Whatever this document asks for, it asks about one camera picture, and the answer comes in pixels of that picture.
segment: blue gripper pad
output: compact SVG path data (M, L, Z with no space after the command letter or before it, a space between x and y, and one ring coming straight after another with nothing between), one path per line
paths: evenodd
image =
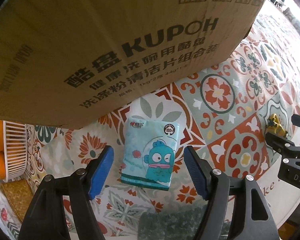
M185 161L197 193L202 196L203 199L208 200L207 180L198 164L201 160L200 157L197 154L196 156L193 156L187 147L185 147L183 151L183 160Z
M102 187L109 174L113 160L114 160L113 148L107 147L106 153L102 156L102 159L100 160L100 163L97 166L96 171L94 172L91 178L90 190L88 192L90 200L93 200L97 195L101 193Z

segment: white basket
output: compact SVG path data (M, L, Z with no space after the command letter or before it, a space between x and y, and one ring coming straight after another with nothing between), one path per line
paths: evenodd
M27 166L28 143L27 125L3 121L5 182L22 175Z

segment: woven basket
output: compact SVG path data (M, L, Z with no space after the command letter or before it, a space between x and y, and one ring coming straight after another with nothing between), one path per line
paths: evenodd
M1 183L0 190L7 197L12 210L22 223L33 198L32 191L27 181L22 179L8 183Z

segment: yellow toy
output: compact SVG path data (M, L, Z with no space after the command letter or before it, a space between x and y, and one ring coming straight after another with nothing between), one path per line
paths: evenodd
M288 132L283 129L282 125L279 123L279 118L277 114L271 114L268 118L268 124L266 124L266 133L272 132L282 137L287 137Z

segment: cardboard box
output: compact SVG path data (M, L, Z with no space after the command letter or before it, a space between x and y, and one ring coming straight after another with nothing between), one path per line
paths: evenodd
M7 0L0 119L78 129L226 60L264 0Z

